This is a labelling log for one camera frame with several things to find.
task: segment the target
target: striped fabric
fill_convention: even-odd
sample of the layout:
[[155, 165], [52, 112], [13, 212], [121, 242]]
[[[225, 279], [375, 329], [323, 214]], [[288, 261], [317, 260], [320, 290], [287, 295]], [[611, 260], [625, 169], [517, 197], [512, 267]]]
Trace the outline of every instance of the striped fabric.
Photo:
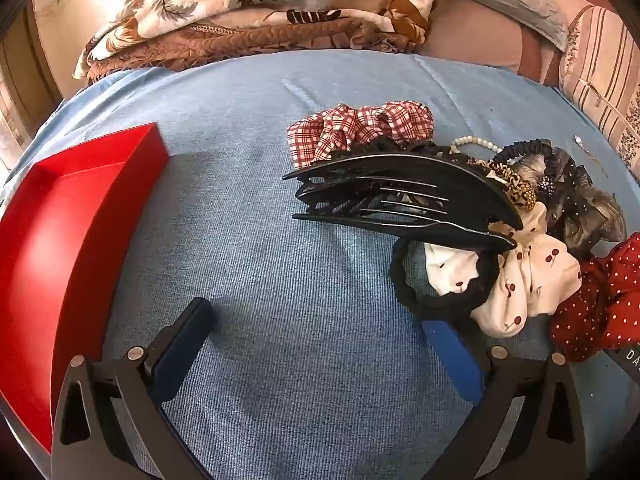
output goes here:
[[640, 180], [640, 50], [620, 17], [589, 7], [575, 20], [560, 86]]

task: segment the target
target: sheer black scrunchie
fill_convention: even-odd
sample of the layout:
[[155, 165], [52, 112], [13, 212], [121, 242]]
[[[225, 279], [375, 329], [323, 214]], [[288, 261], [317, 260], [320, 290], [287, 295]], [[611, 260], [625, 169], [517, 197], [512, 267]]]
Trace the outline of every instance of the sheer black scrunchie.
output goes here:
[[469, 280], [464, 292], [449, 292], [443, 296], [426, 296], [424, 302], [418, 301], [415, 289], [406, 282], [404, 258], [409, 252], [412, 240], [398, 238], [393, 246], [389, 275], [394, 284], [396, 298], [419, 319], [437, 319], [457, 322], [468, 319], [471, 311], [482, 305], [498, 279], [497, 253], [480, 252], [476, 269], [478, 277]]
[[551, 144], [542, 139], [527, 140], [526, 142], [520, 140], [511, 146], [505, 146], [500, 153], [494, 156], [494, 162], [507, 164], [511, 158], [525, 155], [543, 156], [545, 176], [538, 182], [538, 201], [546, 205], [556, 190], [555, 182], [558, 176], [558, 160]]

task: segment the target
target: red and white plaid fabric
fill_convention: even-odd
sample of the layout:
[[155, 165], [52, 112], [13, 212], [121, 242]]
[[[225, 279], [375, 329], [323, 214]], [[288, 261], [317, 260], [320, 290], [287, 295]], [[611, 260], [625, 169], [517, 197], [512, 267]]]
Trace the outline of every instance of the red and white plaid fabric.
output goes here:
[[389, 101], [381, 107], [362, 108], [340, 104], [287, 128], [289, 149], [297, 170], [316, 160], [327, 160], [333, 150], [350, 150], [352, 142], [366, 144], [382, 135], [399, 144], [431, 139], [431, 111], [416, 101]]

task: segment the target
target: pile of hair accessories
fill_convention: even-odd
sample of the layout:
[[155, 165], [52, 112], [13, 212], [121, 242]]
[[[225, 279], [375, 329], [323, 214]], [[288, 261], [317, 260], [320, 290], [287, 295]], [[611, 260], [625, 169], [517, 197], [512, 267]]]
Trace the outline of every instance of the pile of hair accessories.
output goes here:
[[[591, 254], [600, 240], [626, 239], [612, 194], [596, 189], [583, 166], [545, 139], [501, 148], [467, 136], [438, 146], [432, 135], [426, 106], [389, 102], [379, 108], [340, 105], [290, 126], [287, 137], [296, 168], [357, 154], [412, 152], [465, 166], [505, 192], [523, 227], [494, 222], [488, 228], [509, 237], [514, 248], [486, 254], [425, 243], [426, 272], [439, 294], [424, 300], [427, 306], [437, 299], [438, 306], [463, 310], [494, 337], [516, 335], [529, 317], [553, 316], [551, 338], [574, 362], [601, 348], [640, 342], [639, 237], [607, 258]], [[494, 156], [479, 160], [462, 153], [459, 148], [469, 143]], [[406, 293], [406, 274], [398, 268], [407, 252], [408, 241], [400, 238], [391, 274], [398, 299], [415, 314], [414, 291]]]

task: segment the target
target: pearl hair pin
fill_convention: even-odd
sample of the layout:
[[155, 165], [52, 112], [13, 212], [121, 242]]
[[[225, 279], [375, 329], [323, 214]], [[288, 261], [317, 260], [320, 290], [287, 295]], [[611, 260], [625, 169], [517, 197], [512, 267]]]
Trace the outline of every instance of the pearl hair pin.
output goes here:
[[495, 153], [500, 153], [502, 151], [502, 148], [497, 144], [494, 144], [486, 139], [481, 139], [480, 137], [473, 137], [470, 135], [465, 137], [458, 137], [457, 139], [453, 140], [453, 143], [455, 146], [463, 146], [465, 144], [477, 144], [478, 146], [484, 146], [485, 148], [488, 148], [489, 150], [492, 150]]

